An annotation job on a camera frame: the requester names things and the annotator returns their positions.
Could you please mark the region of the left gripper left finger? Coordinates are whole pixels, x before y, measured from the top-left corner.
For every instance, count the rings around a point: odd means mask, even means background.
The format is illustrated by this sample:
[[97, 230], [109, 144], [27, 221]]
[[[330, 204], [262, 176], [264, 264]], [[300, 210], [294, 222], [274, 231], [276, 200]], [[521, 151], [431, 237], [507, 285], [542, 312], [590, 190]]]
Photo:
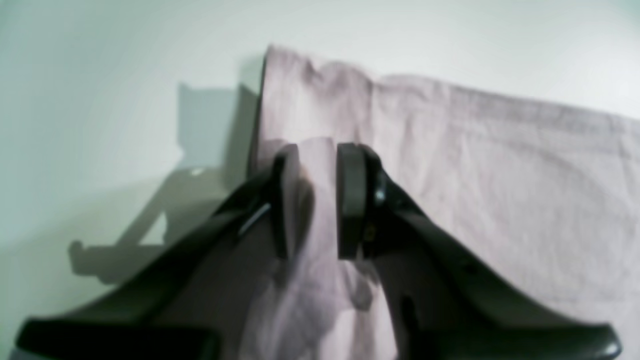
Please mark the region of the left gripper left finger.
[[140, 272], [87, 305], [30, 317], [15, 347], [48, 360], [219, 360], [250, 305], [294, 251], [300, 157], [288, 144], [218, 210]]

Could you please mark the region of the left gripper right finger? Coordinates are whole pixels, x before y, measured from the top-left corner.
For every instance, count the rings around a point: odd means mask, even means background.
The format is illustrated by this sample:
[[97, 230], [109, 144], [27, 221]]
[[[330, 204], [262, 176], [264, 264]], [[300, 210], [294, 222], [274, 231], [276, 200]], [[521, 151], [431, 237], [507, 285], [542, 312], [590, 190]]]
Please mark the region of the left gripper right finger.
[[607, 323], [564, 316], [476, 257], [391, 179], [372, 148], [336, 153], [338, 257], [377, 274], [400, 360], [614, 360]]

